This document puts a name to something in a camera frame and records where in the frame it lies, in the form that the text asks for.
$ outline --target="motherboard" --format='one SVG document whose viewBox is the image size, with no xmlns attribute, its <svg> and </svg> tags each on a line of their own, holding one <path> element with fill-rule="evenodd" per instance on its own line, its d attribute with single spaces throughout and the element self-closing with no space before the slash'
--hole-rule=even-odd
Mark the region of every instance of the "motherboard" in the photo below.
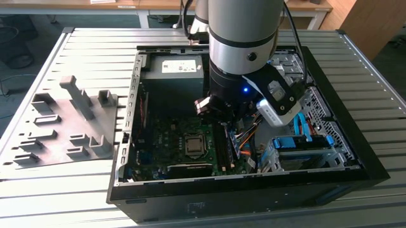
<svg viewBox="0 0 406 228">
<path fill-rule="evenodd" d="M 246 173 L 246 158 L 231 158 L 232 169 L 222 167 L 212 124 L 200 118 L 155 118 L 151 129 L 151 146 L 136 151 L 136 164 L 131 169 L 135 181 Z"/>
</svg>

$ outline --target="screw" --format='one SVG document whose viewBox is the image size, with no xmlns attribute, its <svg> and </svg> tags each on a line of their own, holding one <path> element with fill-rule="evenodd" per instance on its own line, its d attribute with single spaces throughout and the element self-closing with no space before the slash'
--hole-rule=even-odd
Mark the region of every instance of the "screw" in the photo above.
<svg viewBox="0 0 406 228">
<path fill-rule="evenodd" d="M 248 59 L 250 61 L 254 61 L 254 60 L 256 59 L 256 53 L 255 53 L 255 52 L 251 52 L 251 53 L 248 54 L 248 56 L 247 56 L 247 59 Z"/>
</svg>

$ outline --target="power supply label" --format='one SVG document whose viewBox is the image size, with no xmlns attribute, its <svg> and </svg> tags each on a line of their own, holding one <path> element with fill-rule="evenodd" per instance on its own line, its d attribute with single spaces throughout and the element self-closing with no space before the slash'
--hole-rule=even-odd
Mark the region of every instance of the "power supply label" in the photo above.
<svg viewBox="0 0 406 228">
<path fill-rule="evenodd" d="M 196 71 L 196 60 L 165 60 L 163 62 L 163 73 L 190 73 Z"/>
</svg>

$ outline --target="white desk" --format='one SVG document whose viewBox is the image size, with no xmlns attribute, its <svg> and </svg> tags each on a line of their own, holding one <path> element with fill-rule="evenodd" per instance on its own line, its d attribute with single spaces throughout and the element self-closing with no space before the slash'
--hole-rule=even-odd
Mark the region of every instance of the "white desk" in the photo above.
<svg viewBox="0 0 406 228">
<path fill-rule="evenodd" d="M 307 29 L 318 29 L 332 7 L 323 0 L 320 5 L 303 0 L 290 0 L 288 7 L 294 17 L 308 17 Z M 140 27 L 147 29 L 148 15 L 177 15 L 179 0 L 119 0 L 117 3 L 89 4 L 89 0 L 0 0 L 0 14 L 47 15 L 137 15 Z M 188 15 L 194 15 L 194 5 Z"/>
</svg>

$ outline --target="aluminum table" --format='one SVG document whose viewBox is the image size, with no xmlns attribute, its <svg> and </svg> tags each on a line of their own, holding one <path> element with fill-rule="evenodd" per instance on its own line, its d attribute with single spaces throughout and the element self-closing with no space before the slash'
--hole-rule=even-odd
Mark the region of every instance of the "aluminum table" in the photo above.
<svg viewBox="0 0 406 228">
<path fill-rule="evenodd" d="M 391 179 L 355 191 L 323 207 L 140 224 L 222 227 L 366 227 L 406 225 L 406 105 L 346 35 L 299 31 Z M 76 28 L 61 34 L 0 140 L 13 142 L 16 125 L 32 109 L 39 90 L 52 90 L 63 75 L 75 75 L 88 95 L 100 89 L 119 95 L 115 141 L 120 141 L 128 84 L 137 45 L 185 45 L 181 31 L 140 28 Z M 294 45 L 290 31 L 279 45 Z M 59 164 L 0 173 L 1 227 L 132 227 L 137 224 L 105 203 L 111 160 Z"/>
</svg>

